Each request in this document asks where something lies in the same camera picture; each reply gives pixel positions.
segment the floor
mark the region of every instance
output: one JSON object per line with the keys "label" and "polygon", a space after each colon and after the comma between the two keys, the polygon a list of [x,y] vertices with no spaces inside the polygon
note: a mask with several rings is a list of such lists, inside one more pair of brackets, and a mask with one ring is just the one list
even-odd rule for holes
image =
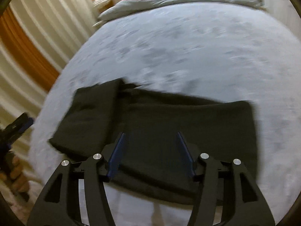
{"label": "floor", "polygon": [[268,12],[285,24],[301,41],[301,18],[290,0],[264,0]]}

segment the blue gripper pad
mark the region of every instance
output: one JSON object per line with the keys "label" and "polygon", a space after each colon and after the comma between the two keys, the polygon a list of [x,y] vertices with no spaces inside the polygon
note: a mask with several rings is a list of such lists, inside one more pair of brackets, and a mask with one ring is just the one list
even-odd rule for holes
{"label": "blue gripper pad", "polygon": [[113,150],[112,155],[108,161],[108,172],[106,175],[111,179],[116,175],[118,171],[124,153],[125,143],[126,143],[125,134],[122,133],[119,136],[119,139],[115,145],[115,149]]}
{"label": "blue gripper pad", "polygon": [[182,163],[185,167],[185,170],[187,172],[187,175],[189,177],[194,177],[195,176],[195,170],[193,167],[194,160],[188,150],[188,147],[186,146],[186,142],[184,140],[184,137],[180,132],[177,132],[177,137],[176,137],[176,144],[179,149],[179,152],[181,154],[182,158]]}

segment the black towel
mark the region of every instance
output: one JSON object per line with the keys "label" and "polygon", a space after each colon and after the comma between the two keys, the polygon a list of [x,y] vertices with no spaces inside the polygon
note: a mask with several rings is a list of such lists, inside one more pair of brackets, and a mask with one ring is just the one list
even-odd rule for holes
{"label": "black towel", "polygon": [[239,158],[256,176],[256,134],[248,102],[146,91],[122,79],[78,89],[49,141],[82,161],[125,132],[128,147],[113,182],[153,198],[193,204],[197,184],[181,163],[175,143],[178,131],[215,159]]}

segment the white curtain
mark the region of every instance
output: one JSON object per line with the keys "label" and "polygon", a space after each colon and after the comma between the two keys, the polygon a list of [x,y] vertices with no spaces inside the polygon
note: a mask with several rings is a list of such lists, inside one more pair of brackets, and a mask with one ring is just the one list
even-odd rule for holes
{"label": "white curtain", "polygon": [[[93,0],[12,0],[20,26],[42,55],[60,72],[94,33]],[[37,117],[47,92],[15,62],[0,41],[0,124],[4,128],[23,112]],[[40,182],[28,163],[31,130],[13,145],[24,173]]]}
{"label": "white curtain", "polygon": [[[40,88],[14,61],[0,43],[0,123],[1,128],[13,122],[23,112],[37,117],[47,93]],[[28,163],[31,130],[13,144],[13,151],[24,165],[24,173],[30,180],[40,181]]]}
{"label": "white curtain", "polygon": [[264,0],[268,12],[301,40],[301,18],[290,0]]}
{"label": "white curtain", "polygon": [[59,72],[95,32],[93,0],[12,0],[10,7],[36,48]]}

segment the light blue bedsheet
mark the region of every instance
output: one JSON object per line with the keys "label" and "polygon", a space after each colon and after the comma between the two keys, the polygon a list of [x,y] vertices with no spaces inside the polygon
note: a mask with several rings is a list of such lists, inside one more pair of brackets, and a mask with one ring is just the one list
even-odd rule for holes
{"label": "light blue bedsheet", "polygon": [[[285,26],[260,10],[211,2],[108,22],[62,71],[34,124],[30,161],[44,182],[63,159],[47,140],[76,89],[119,77],[158,91],[253,102],[257,183],[275,220],[286,214],[301,190],[301,43]],[[187,224],[189,210],[106,190],[117,225]],[[154,211],[162,216],[157,224]]]}

